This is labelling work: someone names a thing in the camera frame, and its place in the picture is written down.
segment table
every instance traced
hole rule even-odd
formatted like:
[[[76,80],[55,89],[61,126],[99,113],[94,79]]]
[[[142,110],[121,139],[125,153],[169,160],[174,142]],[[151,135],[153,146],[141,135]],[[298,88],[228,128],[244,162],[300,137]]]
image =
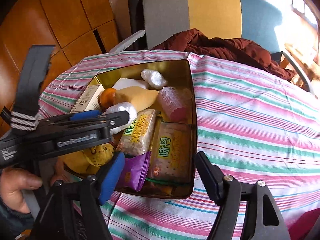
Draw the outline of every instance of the table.
[[[312,95],[253,67],[193,53],[130,51],[83,59],[40,97],[47,118],[68,113],[98,73],[150,61],[187,59],[195,88],[198,151],[241,182],[266,182],[287,226],[320,207],[320,117]],[[184,200],[114,192],[102,211],[114,239],[206,239],[219,208],[199,174]],[[234,239],[244,221],[241,203]]]

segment human hand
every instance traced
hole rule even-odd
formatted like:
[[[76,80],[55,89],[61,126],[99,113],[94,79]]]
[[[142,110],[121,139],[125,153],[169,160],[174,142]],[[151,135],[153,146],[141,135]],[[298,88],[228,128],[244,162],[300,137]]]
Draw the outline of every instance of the human hand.
[[[42,185],[42,179],[36,175],[17,168],[5,168],[0,176],[0,196],[4,204],[12,210],[21,213],[30,213],[25,202],[22,189],[38,189]]]

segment metal screw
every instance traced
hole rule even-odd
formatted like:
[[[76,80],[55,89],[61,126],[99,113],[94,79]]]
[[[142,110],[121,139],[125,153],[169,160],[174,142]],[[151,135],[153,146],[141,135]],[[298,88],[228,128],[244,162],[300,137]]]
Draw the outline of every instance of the metal screw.
[[[58,179],[58,180],[54,183],[55,186],[61,186],[62,184],[63,184],[63,181],[62,181],[61,179]]]
[[[260,187],[264,187],[266,185],[266,183],[263,180],[258,180],[258,185]]]
[[[231,175],[225,175],[223,177],[226,181],[233,181],[233,177]]]
[[[87,179],[88,180],[90,180],[90,181],[93,181],[93,180],[95,180],[97,177],[95,176],[95,175],[89,175],[88,177],[87,177]]]

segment chair backrest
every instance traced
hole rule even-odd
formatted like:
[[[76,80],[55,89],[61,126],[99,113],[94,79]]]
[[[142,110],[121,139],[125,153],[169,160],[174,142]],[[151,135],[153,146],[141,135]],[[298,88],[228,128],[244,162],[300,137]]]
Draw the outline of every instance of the chair backrest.
[[[148,49],[192,28],[208,38],[253,40],[271,53],[283,47],[275,31],[282,13],[264,0],[143,0],[143,13]]]

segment red snack wrapper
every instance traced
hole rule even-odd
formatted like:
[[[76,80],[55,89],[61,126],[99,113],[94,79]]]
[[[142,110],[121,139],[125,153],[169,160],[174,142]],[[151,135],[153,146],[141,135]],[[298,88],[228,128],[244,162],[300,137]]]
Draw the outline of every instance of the red snack wrapper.
[[[126,158],[117,187],[130,187],[140,191],[147,177],[151,152],[133,158]]]

